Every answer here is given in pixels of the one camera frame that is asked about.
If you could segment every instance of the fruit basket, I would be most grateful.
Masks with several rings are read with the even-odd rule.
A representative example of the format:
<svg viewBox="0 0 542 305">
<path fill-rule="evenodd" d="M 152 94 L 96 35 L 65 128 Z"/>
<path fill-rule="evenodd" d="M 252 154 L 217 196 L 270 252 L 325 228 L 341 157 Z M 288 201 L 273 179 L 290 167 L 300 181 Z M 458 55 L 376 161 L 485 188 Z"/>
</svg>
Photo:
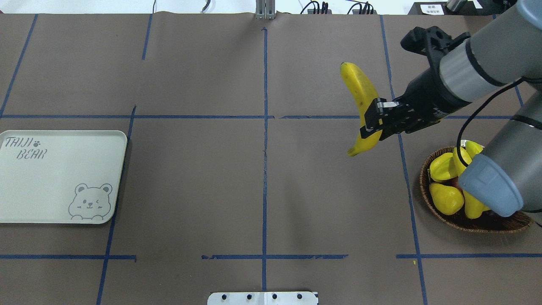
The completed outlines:
<svg viewBox="0 0 542 305">
<path fill-rule="evenodd" d="M 475 233 L 517 233 L 521 232 L 531 224 L 533 220 L 522 212 L 515 212 L 510 217 L 501 217 L 493 211 L 485 211 L 476 219 L 469 219 L 465 215 L 463 206 L 458 212 L 452 215 L 441 213 L 433 204 L 433 199 L 429 192 L 431 178 L 429 176 L 429 166 L 431 162 L 444 153 L 451 153 L 454 147 L 445 147 L 437 150 L 427 157 L 420 171 L 420 190 L 423 200 L 429 210 L 445 224 L 461 231 Z"/>
</svg>

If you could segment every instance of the yellow fruit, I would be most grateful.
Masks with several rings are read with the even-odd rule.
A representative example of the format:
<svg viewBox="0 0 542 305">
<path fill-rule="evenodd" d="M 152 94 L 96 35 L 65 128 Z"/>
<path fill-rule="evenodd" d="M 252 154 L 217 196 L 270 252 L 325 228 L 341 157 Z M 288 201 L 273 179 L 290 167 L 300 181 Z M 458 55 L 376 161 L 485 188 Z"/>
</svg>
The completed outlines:
<svg viewBox="0 0 542 305">
<path fill-rule="evenodd" d="M 483 151 L 482 145 L 474 141 L 467 141 L 465 143 L 465 149 L 467 153 L 469 154 L 470 158 L 474 158 L 474 156 L 476 156 L 477 154 Z"/>
<path fill-rule="evenodd" d="M 469 154 L 467 153 L 467 151 L 465 150 L 465 148 L 460 147 L 460 150 L 461 150 L 461 156 L 463 157 L 463 160 L 464 160 L 467 164 L 470 164 L 473 160 L 472 160 L 472 158 L 469 156 Z M 463 163 L 461 163 L 461 160 L 459 160 L 459 156 L 457 155 L 457 148 L 456 148 L 456 147 L 454 147 L 453 160 L 454 160 L 455 170 L 457 171 L 457 175 L 458 175 L 458 176 L 461 176 L 461 174 L 463 174 L 463 172 L 465 171 L 465 169 L 466 169 L 467 167 L 464 166 Z"/>
<path fill-rule="evenodd" d="M 445 186 L 440 183 L 431 183 L 429 192 L 437 210 L 444 215 L 453 215 L 464 204 L 463 195 L 453 186 Z"/>
<path fill-rule="evenodd" d="M 361 127 L 363 127 L 365 126 L 365 112 L 372 101 L 378 97 L 378 93 L 367 75 L 351 62 L 343 62 L 340 65 L 340 75 L 356 101 Z M 380 140 L 381 134 L 382 130 L 373 133 L 367 139 L 362 139 L 361 134 L 358 132 L 356 144 L 348 150 L 348 155 L 353 157 L 375 147 L 378 140 Z"/>
<path fill-rule="evenodd" d="M 457 171 L 455 170 L 452 158 L 453 154 L 451 152 L 445 152 L 431 162 L 429 172 L 433 180 L 441 182 L 457 177 Z"/>
<path fill-rule="evenodd" d="M 467 191 L 463 190 L 463 195 L 465 195 L 465 215 L 468 218 L 476 219 L 482 215 L 483 211 L 486 211 L 487 207 Z"/>
</svg>

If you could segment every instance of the blue tape line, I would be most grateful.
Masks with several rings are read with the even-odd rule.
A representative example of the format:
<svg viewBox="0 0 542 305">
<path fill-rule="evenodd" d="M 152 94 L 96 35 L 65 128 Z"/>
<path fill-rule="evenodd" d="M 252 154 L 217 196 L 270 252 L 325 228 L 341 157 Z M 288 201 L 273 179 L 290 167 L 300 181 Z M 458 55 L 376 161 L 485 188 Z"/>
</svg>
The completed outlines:
<svg viewBox="0 0 542 305">
<path fill-rule="evenodd" d="M 348 254 L 268 255 L 267 259 L 344 259 Z"/>
<path fill-rule="evenodd" d="M 234 255 L 202 255 L 202 260 L 211 259 L 344 259 L 348 257 L 348 254 L 308 254 L 308 255 L 296 255 L 296 254 L 234 254 Z"/>
<path fill-rule="evenodd" d="M 136 119 L 265 119 L 266 116 L 138 115 Z"/>
<path fill-rule="evenodd" d="M 137 105 L 134 106 L 134 108 L 132 109 L 132 114 L 130 115 L 130 125 L 128 127 L 128 135 L 126 136 L 128 138 L 128 141 L 132 136 L 132 128 L 134 127 L 134 119 L 136 118 L 136 108 Z"/>
<path fill-rule="evenodd" d="M 132 136 L 132 128 L 133 128 L 134 119 L 135 119 L 135 116 L 136 116 L 136 108 L 137 108 L 137 106 L 134 106 L 134 108 L 132 109 L 132 114 L 130 115 L 130 126 L 128 127 L 128 135 L 127 135 L 128 143 L 130 143 L 130 138 Z M 121 177 L 120 180 L 121 181 L 120 181 L 119 185 L 122 185 L 122 180 L 123 180 L 123 177 L 124 177 L 125 169 L 126 169 L 126 163 L 124 163 L 122 165 L 122 172 L 120 174 L 120 177 Z M 119 200 L 119 197 L 117 196 L 117 204 L 115 205 L 115 211 L 113 213 L 113 217 L 111 217 L 111 226 L 109 227 L 109 236 L 107 238 L 107 246 L 106 246 L 106 250 L 105 250 L 104 265 L 102 267 L 102 276 L 100 278 L 100 287 L 98 289 L 98 297 L 96 298 L 96 305 L 100 305 L 102 294 L 104 293 L 105 276 L 107 274 L 107 265 L 109 263 L 109 257 L 110 257 L 109 253 L 111 252 L 111 242 L 113 241 L 113 232 L 115 230 L 115 223 L 116 223 L 116 220 L 117 220 L 117 210 L 119 208 L 118 200 Z"/>
<path fill-rule="evenodd" d="M 388 79 L 390 82 L 391 98 L 395 99 L 395 93 L 393 92 L 393 86 L 391 84 L 391 65 L 390 55 L 388 53 L 388 42 L 386 41 L 386 30 L 384 29 L 384 16 L 380 15 L 380 29 L 382 30 L 382 40 L 384 41 L 384 54 L 386 55 L 386 65 L 388 67 Z"/>
<path fill-rule="evenodd" d="M 267 260 L 262 259 L 262 291 L 267 291 Z"/>
<path fill-rule="evenodd" d="M 142 60 L 145 60 L 147 56 L 147 44 L 149 43 L 149 35 L 151 33 L 151 24 L 152 24 L 152 14 L 149 14 L 149 24 L 147 25 L 147 35 L 145 36 L 145 45 L 143 46 L 143 55 L 141 56 Z"/>
<path fill-rule="evenodd" d="M 397 254 L 396 258 L 537 258 L 542 253 L 446 253 L 446 254 Z"/>
<path fill-rule="evenodd" d="M 15 70 L 13 71 L 13 76 L 11 77 L 11 82 L 9 82 L 8 90 L 5 93 L 4 103 L 2 104 L 2 108 L 0 108 L 0 118 L 2 118 L 2 116 L 4 115 L 5 106 L 8 103 L 9 95 L 11 94 L 11 89 L 13 88 L 13 83 L 15 82 L 15 78 L 17 77 L 17 72 L 19 72 L 19 67 L 23 62 L 24 53 L 27 51 L 30 37 L 32 36 L 32 32 L 34 31 L 34 26 L 36 25 L 36 20 L 37 14 L 34 15 L 34 20 L 32 21 L 32 25 L 30 26 L 30 30 L 28 31 L 27 40 L 24 42 L 23 50 L 21 51 L 21 55 L 19 56 L 19 60 L 17 61 L 17 66 L 15 66 Z"/>
<path fill-rule="evenodd" d="M 5 115 L 3 118 L 12 119 L 129 119 L 130 116 L 116 115 Z"/>
<path fill-rule="evenodd" d="M 399 149 L 401 151 L 401 162 L 403 163 L 403 174 L 405 177 L 406 187 L 408 190 L 408 202 L 409 202 L 409 207 L 410 207 L 410 221 L 412 223 L 412 235 L 414 237 L 414 247 L 416 248 L 416 254 L 420 255 L 420 241 L 418 240 L 418 230 L 416 228 L 416 218 L 414 216 L 414 204 L 412 203 L 412 193 L 410 191 L 410 181 L 408 177 L 407 160 L 405 157 L 405 152 L 404 152 L 404 147 L 403 147 L 403 137 L 401 137 L 401 135 L 397 135 L 397 137 L 399 138 Z M 420 285 L 422 288 L 423 304 L 427 305 L 428 302 L 427 302 L 427 292 L 425 289 L 425 278 L 423 275 L 422 260 L 419 256 L 417 257 L 417 261 L 418 261 L 418 264 L 417 264 L 418 273 L 420 275 Z"/>
<path fill-rule="evenodd" d="M 210 257 L 206 255 L 202 255 L 202 260 L 210 260 L 210 259 L 263 259 L 263 255 L 261 254 L 213 255 Z"/>
<path fill-rule="evenodd" d="M 391 83 L 391 66 L 390 66 L 390 55 L 388 53 L 388 42 L 386 40 L 386 31 L 385 31 L 385 28 L 384 28 L 384 17 L 382 15 L 380 15 L 380 26 L 382 28 L 382 40 L 383 40 L 383 43 L 384 43 L 384 54 L 386 55 L 386 65 L 388 66 L 388 79 L 389 79 L 389 82 L 390 82 L 390 93 L 391 93 L 391 98 L 392 99 L 395 99 L 395 93 L 393 92 L 393 85 Z M 401 151 L 401 161 L 403 163 L 403 174 L 404 174 L 404 178 L 405 178 L 405 182 L 406 182 L 406 187 L 407 187 L 407 190 L 408 190 L 408 200 L 409 200 L 409 206 L 410 206 L 410 221 L 412 223 L 412 235 L 414 236 L 414 246 L 416 248 L 416 254 L 419 255 L 420 254 L 420 243 L 418 241 L 418 232 L 417 232 L 417 229 L 416 229 L 416 218 L 414 217 L 414 205 L 412 204 L 412 194 L 410 192 L 410 181 L 409 181 L 409 177 L 408 177 L 408 170 L 407 170 L 407 161 L 406 161 L 406 158 L 405 158 L 405 152 L 404 152 L 404 148 L 403 148 L 403 138 L 401 137 L 401 135 L 397 135 L 398 139 L 399 139 L 399 150 Z M 425 289 L 425 278 L 424 278 L 424 275 L 423 275 L 423 266 L 422 266 L 422 260 L 418 257 L 417 258 L 418 260 L 418 274 L 420 275 L 420 286 L 421 286 L 421 290 L 422 290 L 422 299 L 423 299 L 423 304 L 424 305 L 427 305 L 427 293 L 426 293 L 426 289 Z"/>
<path fill-rule="evenodd" d="M 3 254 L 0 259 L 104 259 L 105 255 Z M 135 255 L 111 255 L 109 259 L 136 261 Z"/>
<path fill-rule="evenodd" d="M 262 254 L 267 255 L 267 28 L 263 28 L 263 210 L 262 210 Z M 262 291 L 267 290 L 267 261 L 262 259 Z"/>
<path fill-rule="evenodd" d="M 519 105 L 523 107 L 523 99 L 521 98 L 521 93 L 519 93 L 519 88 L 517 86 L 515 87 L 515 93 L 518 96 Z"/>
<path fill-rule="evenodd" d="M 283 116 L 281 119 L 359 119 L 359 116 Z"/>
<path fill-rule="evenodd" d="M 130 119 L 127 115 L 5 115 L 13 119 Z M 138 115 L 136 119 L 265 119 L 265 116 Z"/>
<path fill-rule="evenodd" d="M 470 116 L 447 116 L 445 119 L 468 119 Z M 512 116 L 476 116 L 474 119 L 511 119 Z"/>
</svg>

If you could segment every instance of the yellow banana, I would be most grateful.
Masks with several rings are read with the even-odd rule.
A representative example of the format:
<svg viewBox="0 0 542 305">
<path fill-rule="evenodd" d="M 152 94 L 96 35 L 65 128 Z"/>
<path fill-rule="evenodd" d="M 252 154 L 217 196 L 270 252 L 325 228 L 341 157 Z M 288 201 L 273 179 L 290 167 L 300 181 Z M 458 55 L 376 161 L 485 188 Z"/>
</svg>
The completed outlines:
<svg viewBox="0 0 542 305">
<path fill-rule="evenodd" d="M 340 75 L 343 77 L 346 87 L 348 87 L 356 101 L 359 110 L 359 119 L 363 127 L 365 125 L 365 112 L 369 108 L 369 105 L 371 105 L 371 102 L 378 97 L 378 93 L 367 75 L 351 62 L 343 62 L 340 65 Z M 362 139 L 358 132 L 356 144 L 348 150 L 348 155 L 353 157 L 375 147 L 381 134 L 382 130 L 373 133 L 367 139 Z"/>
</svg>

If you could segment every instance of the cable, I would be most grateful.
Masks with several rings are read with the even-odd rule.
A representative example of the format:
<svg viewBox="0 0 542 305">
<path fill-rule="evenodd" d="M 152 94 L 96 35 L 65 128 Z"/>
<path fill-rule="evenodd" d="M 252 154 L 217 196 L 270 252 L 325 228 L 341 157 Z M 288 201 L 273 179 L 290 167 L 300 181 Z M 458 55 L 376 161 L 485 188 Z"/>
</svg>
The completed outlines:
<svg viewBox="0 0 542 305">
<path fill-rule="evenodd" d="M 517 85 L 521 84 L 522 82 L 524 81 L 523 78 L 520 78 L 518 79 L 517 81 L 511 83 L 510 85 L 502 88 L 501 90 L 493 93 L 492 96 L 490 96 L 485 102 L 483 102 L 483 104 L 478 107 L 478 109 L 476 109 L 476 111 L 474 111 L 474 113 L 472 115 L 470 115 L 470 117 L 465 121 L 465 123 L 463 124 L 463 126 L 461 127 L 460 131 L 459 131 L 459 134 L 457 135 L 457 142 L 455 143 L 455 149 L 457 149 L 457 156 L 459 158 L 459 161 L 461 161 L 461 163 L 463 163 L 464 166 L 469 166 L 467 164 L 467 162 L 465 162 L 465 160 L 463 159 L 463 156 L 461 156 L 461 150 L 460 150 L 460 146 L 461 146 L 461 137 L 463 136 L 463 132 L 465 131 L 465 128 L 467 128 L 467 125 L 478 115 L 478 113 L 480 113 L 480 111 L 482 111 L 482 109 L 484 109 L 488 104 L 489 102 L 491 102 L 494 98 L 496 98 L 497 96 L 499 96 L 501 93 L 509 90 L 509 89 L 512 89 L 513 87 L 516 87 Z"/>
<path fill-rule="evenodd" d="M 211 0 L 207 0 L 207 3 L 205 3 L 205 6 L 202 9 L 202 13 L 204 13 L 205 10 L 209 7 L 209 4 L 211 4 Z"/>
<path fill-rule="evenodd" d="M 362 4 L 361 3 L 355 3 L 353 6 L 350 7 L 350 9 L 348 10 L 348 12 L 346 13 L 347 15 L 350 14 L 350 12 L 352 11 L 352 9 L 356 6 L 356 5 L 359 5 L 359 11 L 362 11 Z"/>
<path fill-rule="evenodd" d="M 306 8 L 308 8 L 309 5 L 314 5 L 314 11 L 313 11 L 313 14 L 316 14 L 317 11 L 320 11 L 320 3 L 318 3 L 318 1 L 310 1 L 309 3 L 307 3 L 307 5 L 301 10 L 301 13 L 299 14 L 303 14 L 303 12 L 305 11 Z"/>
<path fill-rule="evenodd" d="M 375 8 L 368 1 L 367 2 L 354 1 L 354 0 L 347 0 L 347 1 L 355 2 L 355 4 L 353 6 L 351 6 L 350 9 L 348 10 L 348 12 L 346 13 L 347 15 L 350 14 L 352 9 L 356 5 L 359 5 L 358 15 L 362 15 L 362 14 L 363 15 L 372 15 L 375 12 Z"/>
</svg>

